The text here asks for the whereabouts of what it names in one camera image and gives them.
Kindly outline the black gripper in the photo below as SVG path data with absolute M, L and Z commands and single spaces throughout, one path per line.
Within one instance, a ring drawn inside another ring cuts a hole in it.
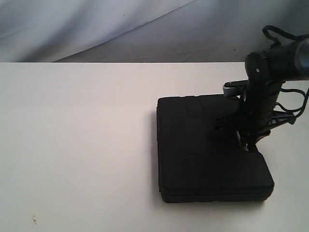
M 250 145 L 250 152 L 259 152 L 256 144 L 272 129 L 295 121 L 294 113 L 273 109 L 254 111 L 246 106 L 222 106 L 213 110 L 213 129 L 219 138 L 245 151 Z

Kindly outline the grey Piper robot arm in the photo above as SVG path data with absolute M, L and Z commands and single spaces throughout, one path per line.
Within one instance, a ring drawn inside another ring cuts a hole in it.
M 245 59 L 248 80 L 227 82 L 224 96 L 236 100 L 235 113 L 216 120 L 216 128 L 238 133 L 240 146 L 256 151 L 256 144 L 270 135 L 272 129 L 286 123 L 294 124 L 305 111 L 309 93 L 299 89 L 284 89 L 287 81 L 309 78 L 309 40 L 299 38 L 290 44 L 276 42 L 267 51 L 250 53 Z M 278 101 L 281 92 L 298 93 L 302 106 L 287 109 Z

